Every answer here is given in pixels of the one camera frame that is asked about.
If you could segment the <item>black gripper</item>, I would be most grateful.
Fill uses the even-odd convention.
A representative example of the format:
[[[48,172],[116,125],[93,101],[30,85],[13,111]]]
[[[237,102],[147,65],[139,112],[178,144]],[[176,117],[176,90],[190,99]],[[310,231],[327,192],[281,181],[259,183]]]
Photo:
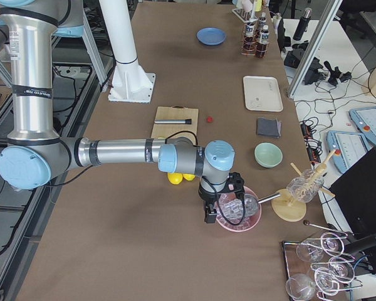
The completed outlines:
[[[219,200],[216,188],[207,178],[201,178],[198,193],[204,202],[205,222],[208,224],[215,223],[217,209],[214,204]]]

